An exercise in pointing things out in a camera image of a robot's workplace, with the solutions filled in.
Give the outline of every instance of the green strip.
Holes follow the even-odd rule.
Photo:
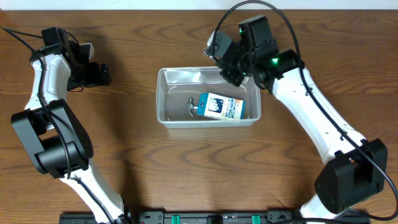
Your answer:
[[[180,216],[179,215],[172,215],[172,224],[180,224]]]
[[[253,224],[260,224],[261,220],[260,220],[260,216],[259,215],[253,215],[251,217],[251,219],[253,220]]]

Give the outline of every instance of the product label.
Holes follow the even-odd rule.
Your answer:
[[[209,93],[204,116],[215,119],[241,119],[243,100]]]

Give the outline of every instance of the wood grain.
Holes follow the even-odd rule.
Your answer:
[[[95,162],[134,208],[265,210],[299,208],[314,194],[323,164],[290,112],[262,92],[262,118],[247,128],[165,129],[156,119],[157,72],[213,66],[201,53],[223,11],[4,11],[1,24],[40,34],[59,26],[95,46],[111,86],[69,93],[88,131]],[[368,139],[389,149],[398,182],[398,11],[286,11],[313,79],[334,107]],[[285,25],[269,11],[239,11],[223,31],[269,15],[279,48],[292,47]],[[34,48],[42,43],[25,37]],[[88,211],[65,184],[33,167],[10,125],[32,89],[30,52],[0,32],[0,223],[57,223],[62,212]],[[358,205],[390,215],[388,187]]]

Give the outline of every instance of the white wall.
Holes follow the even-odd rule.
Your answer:
[[[2,10],[229,9],[242,0],[0,0]],[[280,9],[398,9],[398,0],[268,0]],[[258,4],[242,9],[263,9]]]

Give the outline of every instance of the plastic bin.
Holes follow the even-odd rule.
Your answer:
[[[188,113],[188,99],[197,105],[201,93],[215,93],[246,101],[243,119],[216,120]],[[157,76],[157,120],[166,128],[217,128],[250,126],[261,117],[260,89],[251,77],[241,86],[229,84],[218,67],[162,68]]]

